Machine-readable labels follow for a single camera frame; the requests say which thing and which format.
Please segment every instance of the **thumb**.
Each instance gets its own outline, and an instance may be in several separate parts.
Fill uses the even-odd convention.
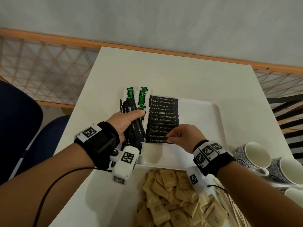
[[[143,115],[145,115],[145,111],[144,110],[134,110],[134,111],[125,113],[123,115],[125,115],[125,118],[128,119],[129,121],[134,121],[135,119],[140,118]]]
[[[168,143],[173,143],[173,144],[176,144],[176,145],[180,146],[181,139],[182,138],[179,138],[179,137],[169,137],[169,138],[167,138],[167,142]]]

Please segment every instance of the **hand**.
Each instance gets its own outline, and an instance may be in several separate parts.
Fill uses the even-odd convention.
[[[172,129],[166,137],[168,137],[167,142],[176,144],[191,154],[195,146],[206,139],[196,126],[189,124],[180,124]]]
[[[106,122],[112,125],[119,134],[120,142],[125,140],[124,131],[128,128],[132,121],[142,117],[145,114],[144,110],[135,110],[128,113],[117,112],[113,114]]]

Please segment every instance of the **ceramic mug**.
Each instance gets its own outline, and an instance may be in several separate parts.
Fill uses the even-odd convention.
[[[239,146],[233,153],[233,157],[245,168],[253,170],[256,175],[267,176],[266,169],[271,164],[267,150],[259,143],[251,142]]]
[[[267,169],[274,182],[303,185],[303,166],[292,157],[272,159]]]
[[[276,189],[303,208],[303,191],[290,187],[276,187]]]

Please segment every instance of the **wire mesh panel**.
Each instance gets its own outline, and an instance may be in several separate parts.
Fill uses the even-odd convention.
[[[0,76],[34,100],[75,105],[99,49],[1,37]]]

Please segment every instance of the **black slatted chair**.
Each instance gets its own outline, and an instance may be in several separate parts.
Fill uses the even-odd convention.
[[[282,103],[279,106],[272,109],[273,113],[275,114],[279,111],[282,111],[282,110],[284,110],[288,107],[291,107],[291,106],[293,106],[297,103],[302,102],[303,101],[303,94],[296,95],[296,96],[281,97],[281,98],[268,98],[267,100],[270,104],[271,103]],[[300,107],[298,107],[294,110],[290,110],[290,111],[288,111],[288,112],[286,112],[282,115],[276,116],[276,119],[277,119],[277,121],[281,121],[283,119],[288,119],[288,118],[291,118],[293,116],[297,116],[297,115],[300,115],[300,114],[303,114],[303,106],[300,106]],[[298,125],[301,125],[301,124],[303,124],[303,118],[281,124],[280,128],[281,129],[286,129],[286,128],[298,126]],[[285,133],[284,137],[286,139],[289,139],[289,138],[298,137],[298,136],[301,136],[301,135],[303,135],[303,130],[297,130],[297,131],[293,131],[293,132],[290,132],[290,133]],[[289,146],[290,149],[303,147],[303,141],[296,142],[296,143],[289,143],[288,146]],[[295,159],[303,159],[303,152],[295,153],[295,154],[293,154],[293,156],[294,156]]]

